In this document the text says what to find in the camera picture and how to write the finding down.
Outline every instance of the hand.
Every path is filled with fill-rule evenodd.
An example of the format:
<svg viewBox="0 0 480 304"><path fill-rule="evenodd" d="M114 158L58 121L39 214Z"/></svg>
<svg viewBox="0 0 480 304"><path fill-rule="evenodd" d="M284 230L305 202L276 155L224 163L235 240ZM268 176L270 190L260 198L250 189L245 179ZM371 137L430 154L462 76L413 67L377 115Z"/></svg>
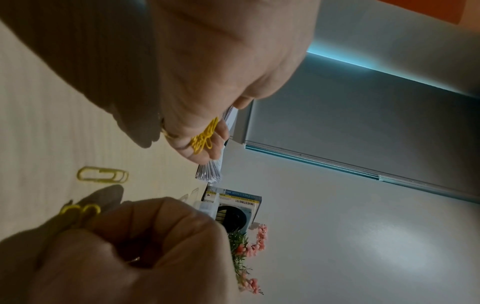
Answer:
<svg viewBox="0 0 480 304"><path fill-rule="evenodd" d="M125 262L135 258L141 268ZM172 198L124 203L64 232L40 264L32 304L229 304L239 293L223 227Z"/></svg>
<svg viewBox="0 0 480 304"><path fill-rule="evenodd" d="M224 125L213 148L197 155L190 138L234 105L278 90L303 60L320 0L149 0L158 53L160 107L169 143L196 163L220 154Z"/></svg>

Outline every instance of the table surface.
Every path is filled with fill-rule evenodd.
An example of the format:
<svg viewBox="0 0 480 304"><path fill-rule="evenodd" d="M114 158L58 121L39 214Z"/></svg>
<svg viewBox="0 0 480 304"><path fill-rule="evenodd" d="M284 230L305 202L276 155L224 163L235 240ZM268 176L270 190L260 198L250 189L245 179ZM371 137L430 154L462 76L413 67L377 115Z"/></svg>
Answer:
<svg viewBox="0 0 480 304"><path fill-rule="evenodd" d="M37 227L69 200L76 202L108 186L78 181L77 171L84 166L128 171L129 179L122 185L123 201L180 198L195 189L201 196L207 184L195 179L197 166L179 156L163 137L155 142L157 113L145 119L150 125L144 126L142 119L125 116L125 112L137 111L135 107L111 103L100 104L100 108L95 94L85 89L91 82L80 86L92 97L87 98L65 81L72 78L62 74L55 62L37 56L28 37L16 36L12 28L16 34L22 33L15 25L0 23L0 240ZM151 56L151 52L147 54L144 59ZM136 81L132 71L124 72L129 76L120 82L100 86L128 87ZM128 94L138 93L132 93L139 87L135 85ZM98 95L108 93L100 91ZM148 131L152 135L145 140L142 135Z"/></svg>

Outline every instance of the orange wall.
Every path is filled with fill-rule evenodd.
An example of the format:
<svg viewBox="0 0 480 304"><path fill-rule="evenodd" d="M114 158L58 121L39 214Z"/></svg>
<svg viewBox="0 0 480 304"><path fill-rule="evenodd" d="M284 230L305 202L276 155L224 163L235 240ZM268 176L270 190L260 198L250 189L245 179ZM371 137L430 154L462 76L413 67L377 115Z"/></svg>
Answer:
<svg viewBox="0 0 480 304"><path fill-rule="evenodd" d="M467 0L380 0L411 11L458 24Z"/></svg>

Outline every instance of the white wall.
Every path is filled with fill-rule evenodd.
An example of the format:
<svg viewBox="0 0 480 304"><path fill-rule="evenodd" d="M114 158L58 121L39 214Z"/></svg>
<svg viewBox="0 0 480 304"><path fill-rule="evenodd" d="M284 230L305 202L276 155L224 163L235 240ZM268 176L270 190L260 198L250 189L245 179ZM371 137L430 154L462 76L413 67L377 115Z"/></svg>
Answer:
<svg viewBox="0 0 480 304"><path fill-rule="evenodd" d="M480 205L293 162L230 141L220 187L261 195L251 303L480 302Z"/></svg>

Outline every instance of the wooden table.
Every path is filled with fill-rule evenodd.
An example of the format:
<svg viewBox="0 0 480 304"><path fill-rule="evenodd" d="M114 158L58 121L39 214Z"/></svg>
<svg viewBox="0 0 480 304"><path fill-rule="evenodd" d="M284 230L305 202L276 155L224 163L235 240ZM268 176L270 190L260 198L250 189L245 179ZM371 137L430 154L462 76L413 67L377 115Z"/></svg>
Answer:
<svg viewBox="0 0 480 304"><path fill-rule="evenodd" d="M41 5L57 3L57 16L28 2L0 5L0 240L108 186L78 181L84 166L128 171L123 200L197 188L200 197L207 184L195 179L197 166L163 137L155 142L156 64L143 8Z"/></svg>

